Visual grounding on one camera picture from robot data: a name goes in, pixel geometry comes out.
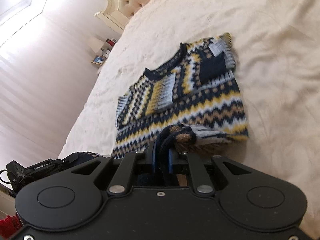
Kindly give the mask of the left hand in red glove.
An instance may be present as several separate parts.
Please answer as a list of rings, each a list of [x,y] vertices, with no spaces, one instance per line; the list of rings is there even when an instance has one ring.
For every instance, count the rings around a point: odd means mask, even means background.
[[[0,220],[0,235],[3,239],[9,239],[12,235],[23,228],[18,215],[7,216]]]

